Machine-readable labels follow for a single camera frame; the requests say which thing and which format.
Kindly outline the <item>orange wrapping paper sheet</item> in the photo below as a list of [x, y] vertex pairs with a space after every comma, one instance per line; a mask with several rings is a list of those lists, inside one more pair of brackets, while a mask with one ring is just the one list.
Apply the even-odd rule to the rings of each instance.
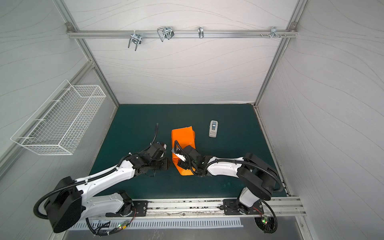
[[[185, 127], [180, 129], [173, 129], [171, 131], [171, 138], [172, 138], [172, 148], [175, 146], [175, 140], [178, 141], [180, 146], [182, 148], [185, 148], [187, 146], [191, 146], [195, 148], [195, 131], [193, 130], [193, 127]], [[180, 160], [179, 157], [177, 157], [176, 154], [172, 153], [172, 161], [182, 176], [191, 176], [193, 173], [191, 170], [185, 170], [178, 166], [178, 161]]]

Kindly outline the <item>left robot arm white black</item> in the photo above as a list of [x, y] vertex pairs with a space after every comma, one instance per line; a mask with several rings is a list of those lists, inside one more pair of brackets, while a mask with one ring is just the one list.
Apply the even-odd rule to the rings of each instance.
[[137, 209], [125, 191], [107, 196], [99, 196], [99, 193], [150, 171], [166, 171], [171, 163], [165, 155], [149, 158], [135, 154], [96, 174], [76, 180], [63, 178], [53, 191], [35, 203], [33, 213], [37, 218], [49, 220], [54, 233], [64, 232], [80, 220], [102, 214], [134, 215]]

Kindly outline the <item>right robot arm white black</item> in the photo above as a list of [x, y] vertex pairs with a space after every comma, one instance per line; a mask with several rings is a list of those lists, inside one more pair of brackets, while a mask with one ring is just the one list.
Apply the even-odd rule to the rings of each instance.
[[226, 206], [236, 213], [252, 214], [258, 210], [254, 205], [262, 208], [262, 201], [269, 201], [273, 193], [284, 190], [277, 171], [251, 153], [235, 159], [202, 156], [195, 150], [189, 154], [173, 150], [173, 155], [179, 168], [191, 171], [195, 176], [227, 176], [239, 179], [245, 187], [233, 205]]

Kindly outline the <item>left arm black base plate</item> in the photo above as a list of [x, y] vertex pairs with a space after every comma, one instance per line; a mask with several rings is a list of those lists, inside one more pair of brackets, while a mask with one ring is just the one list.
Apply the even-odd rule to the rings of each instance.
[[106, 213], [106, 217], [145, 217], [147, 214], [148, 203], [148, 201], [130, 201], [124, 203], [118, 212]]

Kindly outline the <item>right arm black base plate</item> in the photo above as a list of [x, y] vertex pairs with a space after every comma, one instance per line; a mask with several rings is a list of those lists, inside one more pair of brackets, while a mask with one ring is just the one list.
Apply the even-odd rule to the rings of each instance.
[[264, 209], [262, 201], [256, 201], [251, 207], [241, 204], [235, 199], [224, 199], [223, 204], [219, 207], [224, 211], [225, 215], [263, 215]]

